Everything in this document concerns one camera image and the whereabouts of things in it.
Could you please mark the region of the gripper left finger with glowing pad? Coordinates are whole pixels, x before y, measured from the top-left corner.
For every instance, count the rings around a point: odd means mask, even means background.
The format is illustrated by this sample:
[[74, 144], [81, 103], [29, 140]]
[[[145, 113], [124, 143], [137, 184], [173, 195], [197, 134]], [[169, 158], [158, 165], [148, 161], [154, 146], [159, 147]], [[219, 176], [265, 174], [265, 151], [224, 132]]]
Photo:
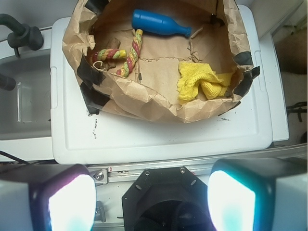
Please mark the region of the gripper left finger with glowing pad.
[[84, 165], [5, 165], [0, 168], [2, 231], [90, 231], [95, 182]]

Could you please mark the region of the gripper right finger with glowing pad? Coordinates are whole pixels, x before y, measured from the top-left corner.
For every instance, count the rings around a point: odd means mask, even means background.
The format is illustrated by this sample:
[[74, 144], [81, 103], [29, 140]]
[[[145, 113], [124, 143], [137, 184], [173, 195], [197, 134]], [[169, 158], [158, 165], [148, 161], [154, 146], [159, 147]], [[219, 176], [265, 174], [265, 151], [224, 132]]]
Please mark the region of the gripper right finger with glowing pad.
[[306, 231], [308, 161], [224, 158], [208, 180], [207, 202], [218, 231]]

